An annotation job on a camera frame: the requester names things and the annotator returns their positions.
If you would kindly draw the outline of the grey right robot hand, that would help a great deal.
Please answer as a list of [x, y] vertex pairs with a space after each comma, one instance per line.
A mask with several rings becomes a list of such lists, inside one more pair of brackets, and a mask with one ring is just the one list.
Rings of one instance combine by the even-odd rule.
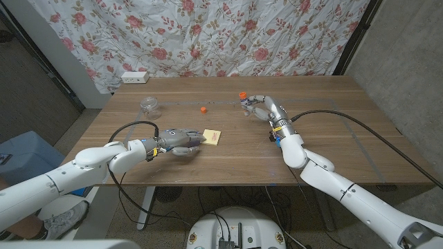
[[254, 114], [259, 120], [267, 121], [272, 128], [272, 134], [281, 139], [296, 134], [284, 107], [267, 95], [241, 97], [240, 103], [248, 114]]

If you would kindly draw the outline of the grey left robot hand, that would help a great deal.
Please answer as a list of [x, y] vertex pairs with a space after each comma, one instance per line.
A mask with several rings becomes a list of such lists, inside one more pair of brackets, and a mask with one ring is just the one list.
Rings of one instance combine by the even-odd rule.
[[157, 147], [175, 156], [190, 156], [199, 150], [206, 138], [192, 129], [168, 129], [159, 133]]

